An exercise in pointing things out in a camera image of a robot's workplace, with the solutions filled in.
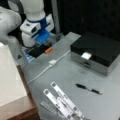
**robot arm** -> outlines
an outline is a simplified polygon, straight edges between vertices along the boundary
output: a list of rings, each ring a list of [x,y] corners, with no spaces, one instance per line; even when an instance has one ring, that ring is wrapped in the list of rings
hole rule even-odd
[[[54,28],[52,15],[46,16],[43,0],[8,0],[12,10],[25,13],[26,20],[21,25],[22,39],[26,47],[35,43],[43,44]]]

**white paper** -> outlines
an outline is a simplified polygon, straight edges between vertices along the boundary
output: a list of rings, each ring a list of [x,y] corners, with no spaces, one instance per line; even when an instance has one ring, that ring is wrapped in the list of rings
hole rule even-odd
[[[81,57],[86,59],[86,60],[89,60],[92,57],[92,55],[88,52],[85,52],[85,53],[82,54]]]
[[[0,107],[26,95],[9,47],[0,47]]]

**black background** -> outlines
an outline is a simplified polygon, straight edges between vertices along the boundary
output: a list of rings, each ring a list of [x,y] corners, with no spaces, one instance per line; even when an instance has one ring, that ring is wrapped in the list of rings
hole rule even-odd
[[[61,32],[86,31],[120,40],[120,0],[57,0]],[[51,1],[44,0],[45,11],[52,12]],[[7,6],[7,0],[0,1]]]

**small black object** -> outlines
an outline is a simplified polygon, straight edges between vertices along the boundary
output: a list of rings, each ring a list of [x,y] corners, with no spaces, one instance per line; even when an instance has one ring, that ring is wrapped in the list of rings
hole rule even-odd
[[[86,86],[84,86],[84,85],[76,84],[76,86],[79,87],[79,88],[86,89],[86,90],[89,90],[89,91],[91,91],[91,92],[94,92],[94,93],[96,93],[96,94],[102,95],[102,93],[101,93],[100,91],[95,90],[95,89],[88,88],[88,87],[86,87]]]

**white cable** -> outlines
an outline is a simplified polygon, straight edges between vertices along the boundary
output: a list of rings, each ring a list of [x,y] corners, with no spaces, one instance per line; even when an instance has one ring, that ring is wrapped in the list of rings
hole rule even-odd
[[[49,68],[53,67],[56,63],[58,63],[61,59],[63,59],[67,54],[70,53],[70,50],[65,53],[63,56],[61,56],[59,59],[57,60],[51,60],[49,61],[49,66],[47,68],[45,68],[37,77],[35,77],[34,79],[30,80],[27,84],[32,83],[33,81],[35,81],[36,79],[38,79],[41,75],[43,75]]]
[[[45,70],[43,70],[36,78],[34,78],[33,80],[29,81],[27,84],[30,84],[31,82],[35,81],[36,79],[38,79],[42,74],[44,74],[48,69],[50,68],[50,66],[48,66]]]
[[[61,59],[63,59],[67,54],[69,54],[70,53],[70,50],[67,52],[67,53],[65,53],[63,56],[61,56],[59,59],[57,59],[56,61],[58,62],[58,61],[60,61]]]

